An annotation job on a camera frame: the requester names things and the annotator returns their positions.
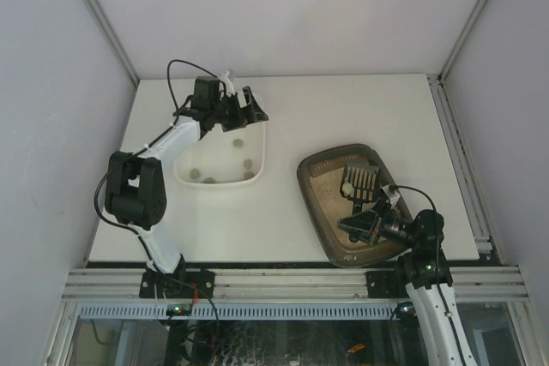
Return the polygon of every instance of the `robotic arm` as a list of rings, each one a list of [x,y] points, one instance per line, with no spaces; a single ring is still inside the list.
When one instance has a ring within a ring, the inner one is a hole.
[[[141,238],[148,252],[149,268],[166,274],[176,272],[184,261],[162,221],[167,206],[162,166],[171,170],[181,152],[216,124],[227,132],[268,120],[251,89],[244,87],[235,92],[226,73],[221,78],[196,78],[193,94],[174,116],[176,121],[171,128],[147,146],[141,156],[125,152],[111,155],[105,194],[106,211]],[[179,123],[181,116],[186,119]]]
[[[429,364],[476,366],[455,305],[452,276],[440,246],[443,216],[433,208],[419,212],[413,222],[400,219],[393,211],[400,196],[396,188],[385,186],[370,210],[340,219],[338,227],[352,240],[376,244],[380,237],[385,237],[411,249],[399,257],[395,272],[418,316]]]

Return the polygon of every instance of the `perforated metal strip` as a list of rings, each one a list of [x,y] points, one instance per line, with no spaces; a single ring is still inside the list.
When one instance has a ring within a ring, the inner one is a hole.
[[[223,321],[236,320],[387,320],[395,303],[218,303],[217,312]],[[83,319],[166,319],[166,303],[138,303],[128,306],[123,303],[83,304],[80,316]],[[190,316],[177,319],[215,319],[214,310],[208,303],[197,303]]]

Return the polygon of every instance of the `glass panel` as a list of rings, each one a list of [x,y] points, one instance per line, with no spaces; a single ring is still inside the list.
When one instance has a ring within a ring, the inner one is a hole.
[[[501,305],[461,304],[479,366],[520,365]],[[413,321],[79,321],[69,365],[427,365]]]

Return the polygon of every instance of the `slotted spatula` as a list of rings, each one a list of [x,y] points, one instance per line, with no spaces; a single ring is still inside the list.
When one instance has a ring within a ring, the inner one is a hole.
[[[341,176],[340,194],[353,202],[353,214],[362,212],[362,205],[379,197],[379,167],[364,163],[346,163]]]

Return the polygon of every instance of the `white tabletop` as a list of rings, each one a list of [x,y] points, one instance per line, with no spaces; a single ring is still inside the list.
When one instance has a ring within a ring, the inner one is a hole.
[[[173,81],[179,102],[194,80]],[[187,261],[328,261],[296,178],[299,162],[323,149],[364,143],[378,152],[397,184],[423,189],[444,216],[448,259],[478,259],[443,131],[425,75],[343,75],[237,79],[268,113],[263,174],[249,186],[202,190],[164,170],[164,219]],[[171,121],[166,81],[141,81],[122,150],[151,141]],[[428,208],[403,193],[410,212]],[[127,231],[101,222],[90,261],[145,261]]]

